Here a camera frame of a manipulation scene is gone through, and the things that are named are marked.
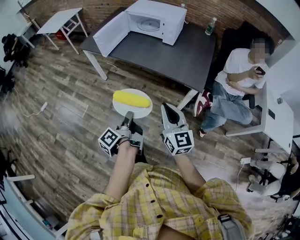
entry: white microwave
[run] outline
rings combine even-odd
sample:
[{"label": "white microwave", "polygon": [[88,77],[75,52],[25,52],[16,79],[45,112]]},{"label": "white microwave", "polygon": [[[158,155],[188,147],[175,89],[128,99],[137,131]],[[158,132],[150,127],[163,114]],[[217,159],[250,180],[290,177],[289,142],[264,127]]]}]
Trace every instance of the white microwave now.
[{"label": "white microwave", "polygon": [[124,12],[114,17],[93,37],[104,57],[126,37],[130,31],[147,34],[174,45],[179,36],[187,10],[182,7],[138,0]]}]

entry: white folding table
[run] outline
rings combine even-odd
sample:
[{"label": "white folding table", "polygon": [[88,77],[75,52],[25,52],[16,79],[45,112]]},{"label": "white folding table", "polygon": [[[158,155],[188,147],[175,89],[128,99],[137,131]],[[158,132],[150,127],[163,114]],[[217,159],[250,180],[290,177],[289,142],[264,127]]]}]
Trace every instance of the white folding table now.
[{"label": "white folding table", "polygon": [[[68,40],[68,42],[74,48],[75,52],[77,54],[79,54],[79,52],[74,47],[73,43],[71,42],[71,40],[68,36],[79,25],[81,25],[85,36],[86,37],[88,36],[88,34],[86,33],[86,30],[83,26],[83,23],[81,22],[79,15],[78,15],[78,12],[81,9],[82,9],[82,7],[57,12],[44,24],[44,26],[37,33],[38,34],[50,34],[50,33],[56,33],[58,30],[61,30],[62,33],[65,35],[66,39]],[[78,22],[75,22],[72,19],[72,17],[74,17],[74,16],[77,17]],[[65,26],[65,24],[69,21],[70,21],[70,24],[68,26]]]},{"label": "white folding table", "polygon": [[[33,24],[37,27],[37,29],[41,29],[41,27],[38,25],[38,23],[36,22],[35,19],[31,20],[33,22]],[[59,47],[52,41],[52,39],[48,36],[48,34],[43,34],[46,38],[48,38],[48,40],[53,44],[53,46],[55,46],[55,48],[57,50],[59,50]]]},{"label": "white folding table", "polygon": [[35,48],[35,46],[25,37],[25,33],[27,30],[32,26],[32,22],[28,22],[20,31],[17,33],[17,37],[23,38],[23,40],[32,48]]},{"label": "white folding table", "polygon": [[[226,136],[238,136],[253,133],[265,133],[269,138],[278,144],[288,154],[292,150],[294,113],[284,101],[277,103],[267,83],[260,94],[255,96],[262,108],[261,124],[247,127],[242,130],[234,130],[226,133]],[[281,149],[256,149],[256,152],[282,152]]]}]

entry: cable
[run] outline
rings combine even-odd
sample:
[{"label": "cable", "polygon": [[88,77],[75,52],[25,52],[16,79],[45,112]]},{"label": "cable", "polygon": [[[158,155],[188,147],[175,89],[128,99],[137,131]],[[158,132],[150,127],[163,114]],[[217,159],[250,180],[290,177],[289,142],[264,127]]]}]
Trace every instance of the cable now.
[{"label": "cable", "polygon": [[244,165],[245,165],[245,164],[243,164],[243,166],[240,168],[240,171],[239,171],[239,173],[238,173],[238,178],[237,178],[237,182],[236,182],[236,189],[235,189],[235,191],[237,191],[237,190],[238,190],[238,185],[239,185],[239,176],[240,176],[240,172],[242,171],[242,169],[243,169]]},{"label": "cable", "polygon": [[30,116],[32,116],[32,115],[39,115],[39,114],[42,112],[42,111],[39,111],[38,113],[32,113],[32,114],[30,114],[29,116],[25,115],[24,112],[23,112],[23,110],[22,110],[22,108],[21,108],[21,103],[20,103],[19,93],[18,93],[18,91],[17,91],[15,88],[14,88],[14,90],[15,90],[16,93],[17,93],[18,100],[19,100],[19,108],[20,108],[20,110],[21,110],[23,116],[25,116],[26,118],[28,118],[28,117],[30,117]]},{"label": "cable", "polygon": [[113,65],[113,64],[111,64],[111,63],[109,63],[109,62],[106,62],[106,64],[109,64],[109,65],[114,66],[115,68],[118,68],[117,66],[115,66],[115,65]]},{"label": "cable", "polygon": [[238,178],[237,178],[237,181],[236,181],[236,189],[235,189],[235,191],[237,191],[237,190],[238,190],[238,185],[239,185],[239,176],[240,176],[240,172],[242,171],[242,169],[243,169],[244,165],[245,165],[245,164],[243,164],[243,166],[241,167],[241,169],[240,169],[240,171],[239,171],[239,173],[238,173]]},{"label": "cable", "polygon": [[[3,195],[2,191],[0,190],[1,195],[3,196],[3,198],[6,201],[5,196]],[[4,205],[2,204],[2,207],[4,208],[5,212],[7,213],[7,215],[9,215],[10,219],[13,221],[13,223],[16,225],[16,227],[19,229],[19,231],[28,239],[30,240],[24,233],[23,231],[19,228],[19,226],[17,225],[17,223],[15,223],[15,221],[12,219],[12,217],[10,216],[9,212],[6,210],[6,208],[4,207]],[[0,215],[2,216],[2,218],[4,219],[4,221],[6,222],[6,224],[9,226],[9,229],[13,232],[13,234],[17,237],[17,239],[22,240],[19,235],[14,231],[14,229],[10,226],[10,224],[8,223],[8,221],[6,220],[6,218],[3,216],[2,212],[0,211]]]}]

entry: red object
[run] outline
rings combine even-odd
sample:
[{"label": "red object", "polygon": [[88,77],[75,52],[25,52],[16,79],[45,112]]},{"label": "red object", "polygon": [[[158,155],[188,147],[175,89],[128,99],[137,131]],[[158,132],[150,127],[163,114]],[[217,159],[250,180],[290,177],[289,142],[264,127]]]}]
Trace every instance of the red object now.
[{"label": "red object", "polygon": [[58,30],[58,32],[55,34],[56,37],[59,39],[59,40],[66,40],[66,37],[65,35],[62,33],[61,30]]},{"label": "red object", "polygon": [[194,109],[194,116],[197,117],[201,111],[211,107],[211,100],[209,98],[210,92],[204,91],[202,96],[198,96],[196,103],[195,103],[195,109]]}]

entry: shoulder strap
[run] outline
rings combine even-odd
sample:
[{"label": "shoulder strap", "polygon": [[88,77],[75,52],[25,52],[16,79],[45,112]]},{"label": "shoulder strap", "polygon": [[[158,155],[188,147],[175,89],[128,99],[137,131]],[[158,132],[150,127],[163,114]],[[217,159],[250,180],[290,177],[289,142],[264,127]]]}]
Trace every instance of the shoulder strap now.
[{"label": "shoulder strap", "polygon": [[242,224],[231,218],[228,214],[218,217],[219,226],[223,235],[223,240],[246,240],[246,235]]}]

